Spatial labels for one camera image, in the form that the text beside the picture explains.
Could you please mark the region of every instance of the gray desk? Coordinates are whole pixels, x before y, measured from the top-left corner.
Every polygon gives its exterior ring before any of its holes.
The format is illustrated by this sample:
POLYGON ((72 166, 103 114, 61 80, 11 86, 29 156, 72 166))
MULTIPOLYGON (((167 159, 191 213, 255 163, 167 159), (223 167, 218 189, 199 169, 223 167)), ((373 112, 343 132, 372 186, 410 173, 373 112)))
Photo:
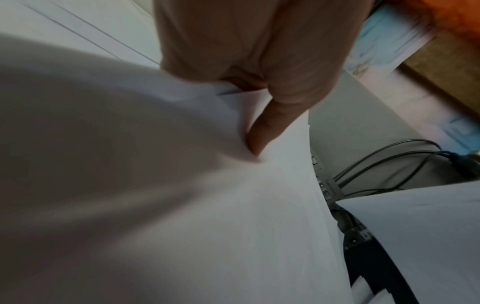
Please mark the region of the gray desk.
MULTIPOLYGON (((343 72, 334 91, 310 111, 310 146, 332 176, 374 150, 421 136, 353 76, 343 72)), ((385 157, 413 150, 437 150, 426 143, 407 143, 375 155, 352 173, 385 157)), ((357 178, 345 194, 384 188, 405 178, 426 155, 392 160, 357 178)), ((462 178, 442 157, 428 163, 404 189, 460 182, 462 178)))

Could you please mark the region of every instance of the hand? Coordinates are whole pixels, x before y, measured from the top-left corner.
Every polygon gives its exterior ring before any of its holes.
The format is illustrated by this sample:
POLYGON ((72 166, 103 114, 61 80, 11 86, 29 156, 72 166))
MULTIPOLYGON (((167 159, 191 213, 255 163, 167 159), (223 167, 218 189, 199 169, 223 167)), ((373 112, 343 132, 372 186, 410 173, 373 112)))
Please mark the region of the hand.
POLYGON ((268 88, 253 154, 334 87, 371 0, 154 0, 161 66, 193 81, 268 88))

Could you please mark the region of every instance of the wooden board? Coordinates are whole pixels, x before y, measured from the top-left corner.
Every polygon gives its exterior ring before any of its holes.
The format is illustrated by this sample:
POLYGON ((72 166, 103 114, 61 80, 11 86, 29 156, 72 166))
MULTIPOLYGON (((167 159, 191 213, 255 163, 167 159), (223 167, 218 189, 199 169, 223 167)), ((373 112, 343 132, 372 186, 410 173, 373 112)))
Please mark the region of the wooden board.
POLYGON ((480 115, 480 49, 441 32, 403 65, 480 115))

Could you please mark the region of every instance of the human hand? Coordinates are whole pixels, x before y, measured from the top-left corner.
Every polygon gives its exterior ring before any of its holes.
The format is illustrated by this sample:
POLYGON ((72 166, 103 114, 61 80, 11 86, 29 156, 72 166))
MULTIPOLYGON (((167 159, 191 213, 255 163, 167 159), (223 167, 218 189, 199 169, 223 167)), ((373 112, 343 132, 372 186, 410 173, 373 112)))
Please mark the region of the human hand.
POLYGON ((193 81, 268 88, 253 154, 335 86, 371 0, 154 0, 161 66, 193 81))

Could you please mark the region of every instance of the brown wooden surface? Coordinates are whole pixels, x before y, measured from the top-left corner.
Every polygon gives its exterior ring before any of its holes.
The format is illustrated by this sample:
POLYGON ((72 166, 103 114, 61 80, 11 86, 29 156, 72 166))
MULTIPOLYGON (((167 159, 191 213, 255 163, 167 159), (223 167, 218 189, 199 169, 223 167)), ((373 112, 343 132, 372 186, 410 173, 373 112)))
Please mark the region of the brown wooden surface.
POLYGON ((442 32, 403 65, 480 115, 480 49, 442 32))

